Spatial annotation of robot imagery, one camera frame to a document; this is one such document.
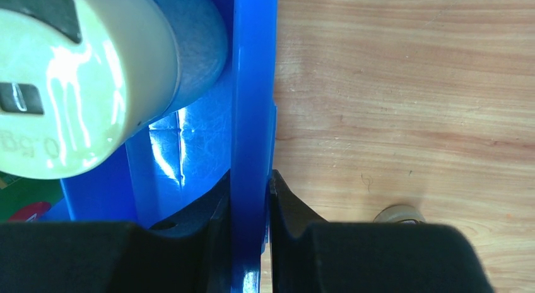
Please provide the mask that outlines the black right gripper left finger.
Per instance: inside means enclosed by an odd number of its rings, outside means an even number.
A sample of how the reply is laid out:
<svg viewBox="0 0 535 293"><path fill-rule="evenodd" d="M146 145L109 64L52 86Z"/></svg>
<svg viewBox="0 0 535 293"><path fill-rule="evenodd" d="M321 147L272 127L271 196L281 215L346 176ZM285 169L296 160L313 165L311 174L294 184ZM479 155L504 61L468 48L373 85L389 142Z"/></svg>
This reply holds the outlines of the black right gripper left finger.
<svg viewBox="0 0 535 293"><path fill-rule="evenodd" d="M2 292L229 292L231 278L229 174L149 229L1 224Z"/></svg>

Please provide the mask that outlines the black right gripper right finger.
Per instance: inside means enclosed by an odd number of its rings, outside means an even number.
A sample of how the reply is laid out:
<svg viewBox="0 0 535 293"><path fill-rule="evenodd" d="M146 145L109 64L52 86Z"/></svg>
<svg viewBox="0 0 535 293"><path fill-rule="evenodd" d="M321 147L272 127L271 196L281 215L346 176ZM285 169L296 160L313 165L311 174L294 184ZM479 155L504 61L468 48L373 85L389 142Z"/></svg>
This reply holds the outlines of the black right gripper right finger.
<svg viewBox="0 0 535 293"><path fill-rule="evenodd" d="M492 292L472 245L443 224L329 222L274 170L275 292Z"/></svg>

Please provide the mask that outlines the blue plastic divided bin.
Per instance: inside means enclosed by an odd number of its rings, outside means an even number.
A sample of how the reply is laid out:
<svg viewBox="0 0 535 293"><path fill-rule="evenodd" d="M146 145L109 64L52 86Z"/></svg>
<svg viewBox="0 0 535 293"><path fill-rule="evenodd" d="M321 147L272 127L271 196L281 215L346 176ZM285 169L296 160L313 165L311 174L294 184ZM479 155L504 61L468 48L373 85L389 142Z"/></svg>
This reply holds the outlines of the blue plastic divided bin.
<svg viewBox="0 0 535 293"><path fill-rule="evenodd" d="M212 0L228 35L214 85L145 126L101 166L62 180L46 222L132 222L149 229L230 175L231 287L257 292L276 106L277 0Z"/></svg>

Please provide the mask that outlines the jar with pale yellow lid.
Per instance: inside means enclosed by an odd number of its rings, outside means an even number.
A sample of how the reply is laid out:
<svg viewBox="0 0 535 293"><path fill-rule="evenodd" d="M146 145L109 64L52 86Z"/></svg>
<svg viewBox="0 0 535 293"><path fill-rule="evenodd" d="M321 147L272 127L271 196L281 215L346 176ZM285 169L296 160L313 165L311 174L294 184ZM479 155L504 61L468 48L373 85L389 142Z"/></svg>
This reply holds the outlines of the jar with pale yellow lid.
<svg viewBox="0 0 535 293"><path fill-rule="evenodd" d="M218 80L212 0L1 0L1 171L77 176Z"/></svg>

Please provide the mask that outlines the small black pepper shaker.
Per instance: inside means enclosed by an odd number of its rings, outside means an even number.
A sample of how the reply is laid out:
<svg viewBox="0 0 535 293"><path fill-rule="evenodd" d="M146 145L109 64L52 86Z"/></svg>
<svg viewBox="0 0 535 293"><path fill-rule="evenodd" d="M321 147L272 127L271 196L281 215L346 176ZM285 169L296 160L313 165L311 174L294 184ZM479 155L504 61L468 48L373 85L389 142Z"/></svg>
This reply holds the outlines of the small black pepper shaker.
<svg viewBox="0 0 535 293"><path fill-rule="evenodd" d="M382 210L373 220L375 223L424 224L419 209L411 205L392 205Z"/></svg>

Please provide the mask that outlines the green label sauce bottle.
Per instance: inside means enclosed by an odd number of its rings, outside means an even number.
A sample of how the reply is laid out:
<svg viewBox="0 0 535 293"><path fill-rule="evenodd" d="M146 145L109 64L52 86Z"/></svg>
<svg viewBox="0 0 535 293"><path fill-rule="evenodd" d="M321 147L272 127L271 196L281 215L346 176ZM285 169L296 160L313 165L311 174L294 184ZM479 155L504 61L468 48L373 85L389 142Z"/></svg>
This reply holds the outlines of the green label sauce bottle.
<svg viewBox="0 0 535 293"><path fill-rule="evenodd" d="M34 222L63 199L59 180L1 173L1 222Z"/></svg>

